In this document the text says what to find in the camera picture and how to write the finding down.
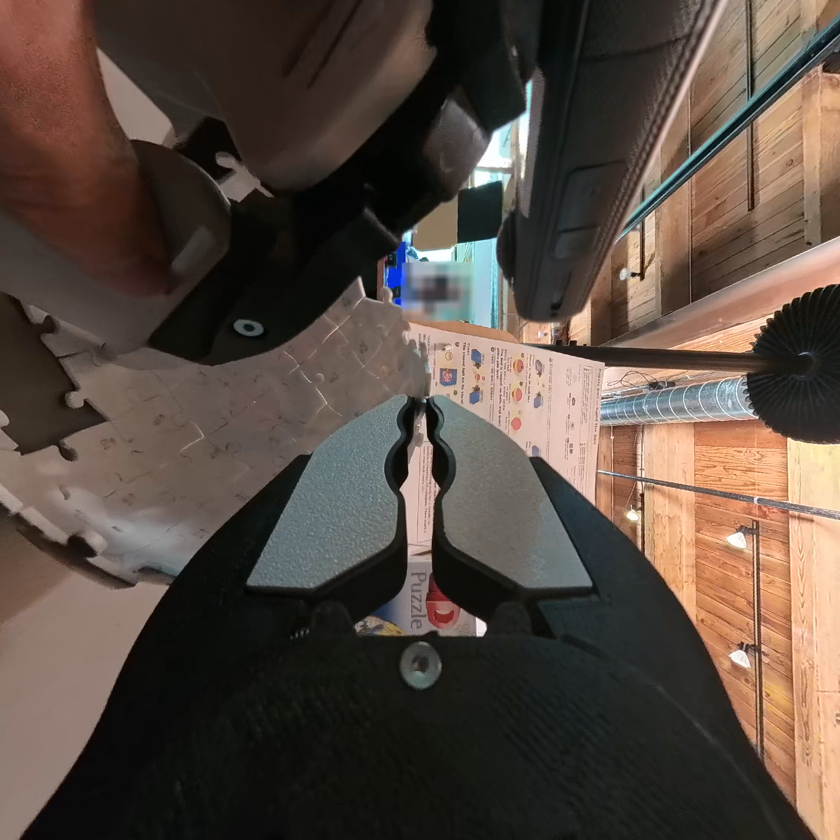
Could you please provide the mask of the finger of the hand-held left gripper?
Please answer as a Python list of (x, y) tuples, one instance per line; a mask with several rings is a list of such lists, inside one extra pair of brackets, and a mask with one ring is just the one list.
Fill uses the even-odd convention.
[(107, 288), (14, 220), (1, 223), (1, 291), (86, 331), (113, 355), (150, 346), (152, 333), (225, 256), (232, 233), (230, 204), (209, 174), (159, 144), (132, 145), (171, 250), (168, 295)]

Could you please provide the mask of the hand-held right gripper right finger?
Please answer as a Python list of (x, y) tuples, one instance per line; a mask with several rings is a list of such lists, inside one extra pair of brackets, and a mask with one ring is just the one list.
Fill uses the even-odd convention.
[(489, 622), (498, 607), (587, 597), (581, 541), (591, 502), (546, 461), (447, 397), (426, 401), (433, 446), (433, 572), (438, 587)]

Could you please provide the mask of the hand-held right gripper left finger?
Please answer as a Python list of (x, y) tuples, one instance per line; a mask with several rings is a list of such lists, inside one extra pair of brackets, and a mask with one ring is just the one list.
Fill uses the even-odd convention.
[(397, 395), (316, 447), (250, 572), (250, 592), (337, 602), (351, 618), (399, 593), (416, 414), (417, 399)]

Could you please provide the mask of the partly built puzzle ball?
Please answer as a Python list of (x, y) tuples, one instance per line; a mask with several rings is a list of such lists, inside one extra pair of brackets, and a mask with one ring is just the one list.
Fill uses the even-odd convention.
[(82, 330), (8, 302), (2, 512), (50, 548), (81, 538), (82, 568), (127, 585), (177, 576), (294, 458), (424, 387), (403, 310), (360, 280), (294, 340), (218, 366), (150, 351), (119, 364)]

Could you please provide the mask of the puzzle box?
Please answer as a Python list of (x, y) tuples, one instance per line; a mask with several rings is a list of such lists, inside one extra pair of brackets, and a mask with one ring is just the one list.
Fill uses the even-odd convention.
[(487, 625), (452, 602), (436, 583), (430, 552), (408, 559), (397, 596), (357, 622), (360, 636), (482, 637)]

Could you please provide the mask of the person's left hand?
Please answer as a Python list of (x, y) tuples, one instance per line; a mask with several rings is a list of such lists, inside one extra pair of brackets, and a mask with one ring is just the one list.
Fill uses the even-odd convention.
[(152, 195), (103, 85), (92, 2), (1, 2), (1, 204), (106, 287), (172, 289)]

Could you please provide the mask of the printed instruction sheet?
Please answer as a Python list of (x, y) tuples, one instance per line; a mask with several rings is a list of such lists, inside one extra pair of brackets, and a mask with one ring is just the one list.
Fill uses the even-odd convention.
[(595, 501), (603, 364), (454, 332), (408, 336), (427, 362), (431, 396), (497, 427)]

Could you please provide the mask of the black panel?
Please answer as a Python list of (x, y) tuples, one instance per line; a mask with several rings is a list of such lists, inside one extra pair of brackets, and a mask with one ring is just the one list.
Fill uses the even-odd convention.
[(505, 188), (502, 182), (462, 189), (457, 195), (456, 243), (475, 243), (497, 237)]

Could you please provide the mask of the blue bin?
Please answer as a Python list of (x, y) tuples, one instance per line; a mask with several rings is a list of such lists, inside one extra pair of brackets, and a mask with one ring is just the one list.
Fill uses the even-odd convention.
[(383, 288), (392, 295), (392, 302), (402, 304), (402, 288), (406, 276), (406, 266), (420, 261), (418, 253), (410, 241), (403, 240), (397, 249), (385, 258), (383, 269)]

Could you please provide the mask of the thin metal rod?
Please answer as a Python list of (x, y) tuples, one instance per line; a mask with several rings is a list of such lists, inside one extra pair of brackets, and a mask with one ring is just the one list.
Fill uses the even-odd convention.
[(598, 469), (596, 471), (596, 474), (604, 477), (629, 480), (632, 481), (634, 484), (642, 485), (645, 487), (659, 487), (669, 490), (680, 490), (685, 492), (691, 492), (696, 495), (720, 498), (728, 501), (740, 501), (750, 505), (754, 505), (756, 507), (787, 511), (790, 513), (795, 513), (797, 515), (829, 519), (837, 522), (839, 521), (839, 511), (837, 510), (804, 505), (788, 500), (776, 500), (771, 499), (769, 497), (754, 496), (739, 492), (731, 492), (727, 490), (717, 490), (703, 486), (694, 486), (685, 483), (674, 482), (671, 480), (651, 479), (643, 476), (633, 476), (604, 469)]

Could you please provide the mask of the beige panel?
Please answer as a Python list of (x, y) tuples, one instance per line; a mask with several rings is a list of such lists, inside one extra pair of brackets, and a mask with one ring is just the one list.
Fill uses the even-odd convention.
[(426, 215), (413, 230), (412, 242), (417, 251), (451, 249), (458, 242), (458, 198), (441, 203)]

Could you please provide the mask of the brown ceiling pipe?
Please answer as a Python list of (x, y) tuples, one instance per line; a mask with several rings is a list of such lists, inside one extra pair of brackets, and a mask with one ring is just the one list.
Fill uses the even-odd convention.
[(713, 333), (768, 318), (784, 304), (839, 280), (839, 237), (713, 292), (606, 343), (673, 349)]

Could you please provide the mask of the black round ceiling fan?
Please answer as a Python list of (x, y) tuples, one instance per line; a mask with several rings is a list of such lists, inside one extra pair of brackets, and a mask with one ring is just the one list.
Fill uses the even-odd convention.
[(765, 360), (796, 363), (747, 375), (756, 416), (783, 437), (838, 444), (839, 286), (814, 289), (785, 304), (762, 326), (752, 351)]

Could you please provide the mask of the black track rail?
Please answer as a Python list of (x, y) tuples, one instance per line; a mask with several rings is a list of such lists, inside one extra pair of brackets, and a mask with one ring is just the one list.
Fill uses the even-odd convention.
[(616, 236), (616, 242), (637, 228), (650, 214), (703, 169), (734, 139), (754, 123), (804, 76), (839, 49), (839, 16), (814, 35), (803, 49), (788, 61), (766, 85), (755, 92), (717, 132), (694, 150), (682, 164), (671, 173), (647, 198), (629, 215), (624, 228)]

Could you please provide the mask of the metal ventilation duct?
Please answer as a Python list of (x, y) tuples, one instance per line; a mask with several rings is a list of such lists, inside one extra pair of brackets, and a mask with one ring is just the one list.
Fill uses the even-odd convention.
[(672, 385), (602, 400), (603, 426), (697, 424), (758, 419), (745, 377)]

